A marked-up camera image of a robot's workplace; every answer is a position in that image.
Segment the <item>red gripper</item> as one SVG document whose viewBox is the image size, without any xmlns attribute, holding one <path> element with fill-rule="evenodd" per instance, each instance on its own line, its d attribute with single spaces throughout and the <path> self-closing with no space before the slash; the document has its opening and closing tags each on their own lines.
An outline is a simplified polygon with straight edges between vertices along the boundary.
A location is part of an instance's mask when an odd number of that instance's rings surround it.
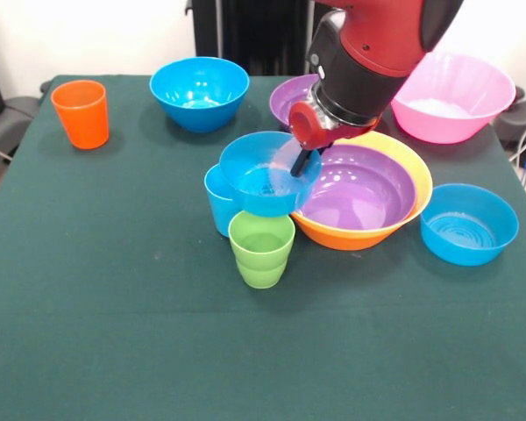
<svg viewBox="0 0 526 421">
<path fill-rule="evenodd" d="M 380 117 L 364 125 L 350 125 L 330 117 L 317 103 L 301 101 L 291 107 L 288 121 L 290 131 L 302 147 L 290 170 L 293 177 L 298 177 L 304 166 L 323 164 L 323 154 L 330 149 L 329 145 L 339 139 L 352 139 L 370 132 L 378 125 Z"/>
</svg>

